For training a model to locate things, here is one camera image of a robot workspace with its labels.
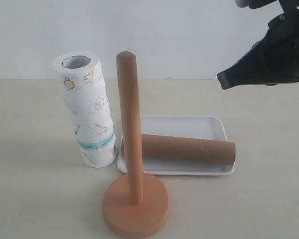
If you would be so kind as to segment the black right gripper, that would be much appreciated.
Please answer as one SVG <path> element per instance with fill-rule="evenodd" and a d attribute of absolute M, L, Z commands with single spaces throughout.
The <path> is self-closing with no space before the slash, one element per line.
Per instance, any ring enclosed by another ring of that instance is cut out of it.
<path fill-rule="evenodd" d="M 270 20 L 265 36 L 231 67 L 217 73 L 222 89 L 299 82 L 299 0 L 279 4 L 283 12 Z"/>

